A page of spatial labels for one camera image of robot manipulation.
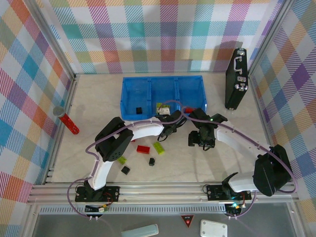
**green lego brick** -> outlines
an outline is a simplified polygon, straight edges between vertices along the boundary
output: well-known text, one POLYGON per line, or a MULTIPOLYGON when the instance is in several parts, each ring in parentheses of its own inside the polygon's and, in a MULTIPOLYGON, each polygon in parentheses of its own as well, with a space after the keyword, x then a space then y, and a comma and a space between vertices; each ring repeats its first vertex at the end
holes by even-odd
MULTIPOLYGON (((162 105, 162 103, 156 103, 156 113, 157 114, 158 114, 158 109, 161 105, 162 105)), ((170 105, 163 105, 162 108, 169 108, 170 109, 170 105)))
POLYGON ((125 164, 126 158, 121 156, 120 158, 118 158, 118 162, 121 163, 121 164, 125 164))
POLYGON ((154 148, 158 152, 159 155, 162 155, 164 153, 164 148, 160 144, 160 142, 155 142, 154 143, 154 148))

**red warning sign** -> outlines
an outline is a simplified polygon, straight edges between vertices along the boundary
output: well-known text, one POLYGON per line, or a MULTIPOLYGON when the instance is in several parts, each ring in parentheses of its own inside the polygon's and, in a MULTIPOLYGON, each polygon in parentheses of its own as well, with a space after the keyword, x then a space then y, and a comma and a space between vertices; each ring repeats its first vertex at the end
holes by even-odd
POLYGON ((182 219, 184 220, 184 223, 186 223, 187 227, 189 228, 194 215, 181 215, 182 219))

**red lego brick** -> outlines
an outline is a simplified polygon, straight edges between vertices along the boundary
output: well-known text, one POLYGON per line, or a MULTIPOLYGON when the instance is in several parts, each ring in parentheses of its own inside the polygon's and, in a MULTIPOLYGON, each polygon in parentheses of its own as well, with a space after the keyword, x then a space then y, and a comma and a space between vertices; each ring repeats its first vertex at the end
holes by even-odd
POLYGON ((137 146, 137 152, 139 153, 144 153, 144 154, 149 154, 150 151, 150 147, 146 147, 146 146, 137 146))
POLYGON ((185 113, 185 114, 190 114, 190 113, 193 112, 193 110, 195 110, 195 109, 194 109, 194 108, 187 107, 187 108, 184 109, 184 113, 185 113))

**briefcase handle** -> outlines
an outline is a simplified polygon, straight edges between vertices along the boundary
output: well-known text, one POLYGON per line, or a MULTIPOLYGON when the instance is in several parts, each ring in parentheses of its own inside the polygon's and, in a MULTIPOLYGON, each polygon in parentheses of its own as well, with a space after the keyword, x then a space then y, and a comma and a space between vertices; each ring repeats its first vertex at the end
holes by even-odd
POLYGON ((236 57, 234 59, 234 71, 235 72, 239 72, 239 74, 242 74, 242 68, 239 68, 239 69, 236 68, 237 67, 237 60, 239 60, 241 62, 242 61, 242 57, 239 56, 239 57, 236 57))

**blue plastic bin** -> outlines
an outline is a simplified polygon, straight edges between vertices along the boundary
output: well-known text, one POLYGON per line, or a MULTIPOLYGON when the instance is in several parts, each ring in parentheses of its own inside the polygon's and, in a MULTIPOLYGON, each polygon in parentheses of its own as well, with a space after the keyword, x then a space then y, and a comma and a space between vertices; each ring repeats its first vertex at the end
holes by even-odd
MULTIPOLYGON (((206 112, 207 101, 202 76, 134 77, 123 78, 120 110, 123 120, 150 119, 156 115, 157 103, 177 100, 183 106, 202 108, 206 112), (136 108, 142 114, 136 114, 136 108)), ((169 103, 170 112, 180 105, 169 103)))

